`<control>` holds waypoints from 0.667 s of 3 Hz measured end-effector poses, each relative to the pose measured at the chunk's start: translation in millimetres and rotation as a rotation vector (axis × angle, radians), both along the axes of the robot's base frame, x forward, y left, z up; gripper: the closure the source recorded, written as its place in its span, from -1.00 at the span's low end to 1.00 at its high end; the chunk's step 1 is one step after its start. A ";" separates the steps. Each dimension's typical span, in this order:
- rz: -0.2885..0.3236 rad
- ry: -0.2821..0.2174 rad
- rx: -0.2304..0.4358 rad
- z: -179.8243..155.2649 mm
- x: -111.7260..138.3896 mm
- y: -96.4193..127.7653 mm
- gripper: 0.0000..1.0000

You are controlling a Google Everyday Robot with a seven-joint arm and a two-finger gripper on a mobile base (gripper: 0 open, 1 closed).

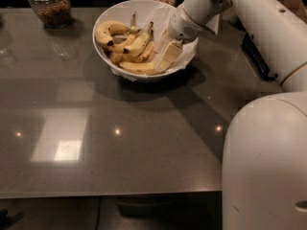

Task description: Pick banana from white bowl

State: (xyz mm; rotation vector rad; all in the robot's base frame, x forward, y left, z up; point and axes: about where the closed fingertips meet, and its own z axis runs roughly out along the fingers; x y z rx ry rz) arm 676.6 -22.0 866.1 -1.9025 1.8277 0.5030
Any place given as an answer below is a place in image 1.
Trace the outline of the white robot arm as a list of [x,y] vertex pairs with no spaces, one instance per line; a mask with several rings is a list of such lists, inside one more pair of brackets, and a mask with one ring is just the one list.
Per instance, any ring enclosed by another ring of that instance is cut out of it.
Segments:
[[307,230],[307,24],[277,0],[184,0],[168,36],[193,41],[227,6],[282,91],[245,105],[228,127],[223,230]]

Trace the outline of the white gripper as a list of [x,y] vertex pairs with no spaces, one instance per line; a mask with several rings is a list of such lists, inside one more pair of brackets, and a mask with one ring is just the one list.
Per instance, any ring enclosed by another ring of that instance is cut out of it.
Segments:
[[[170,15],[168,28],[163,31],[161,37],[168,35],[171,39],[190,43],[199,36],[201,31],[202,26],[194,22],[182,6],[178,6]],[[174,64],[182,52],[183,46],[180,41],[169,42],[157,58],[154,70],[165,72]]]

